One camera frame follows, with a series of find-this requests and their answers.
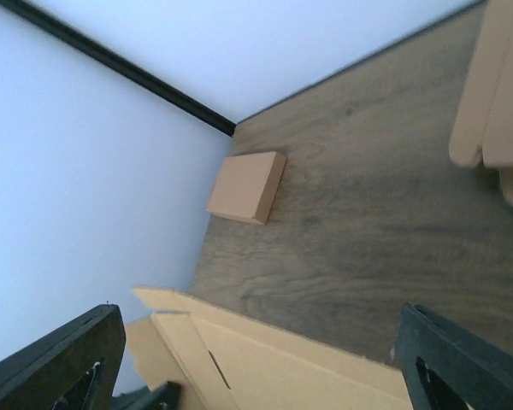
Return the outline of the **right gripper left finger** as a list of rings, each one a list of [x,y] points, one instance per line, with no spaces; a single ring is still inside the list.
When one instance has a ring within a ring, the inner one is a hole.
[[[51,409],[88,372],[80,409],[109,409],[125,349],[121,310],[101,304],[0,361],[0,409]]]

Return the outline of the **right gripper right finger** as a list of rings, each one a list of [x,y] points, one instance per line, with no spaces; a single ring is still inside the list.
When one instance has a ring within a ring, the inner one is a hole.
[[[414,409],[513,409],[513,356],[420,306],[402,306],[395,352]]]

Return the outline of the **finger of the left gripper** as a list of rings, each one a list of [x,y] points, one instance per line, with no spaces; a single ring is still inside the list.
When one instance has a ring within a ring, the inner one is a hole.
[[[175,410],[180,408],[182,386],[176,382],[166,382],[150,391],[147,387],[112,398],[112,410]]]

